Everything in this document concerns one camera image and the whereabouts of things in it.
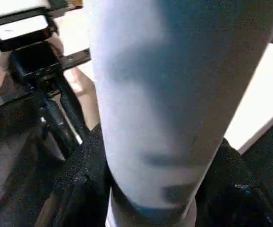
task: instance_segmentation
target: white label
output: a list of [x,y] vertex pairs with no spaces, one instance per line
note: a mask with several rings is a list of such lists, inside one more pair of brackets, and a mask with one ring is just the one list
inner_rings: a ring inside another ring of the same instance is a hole
[[47,26],[48,23],[43,15],[0,25],[0,39],[7,40],[20,35],[42,30]]

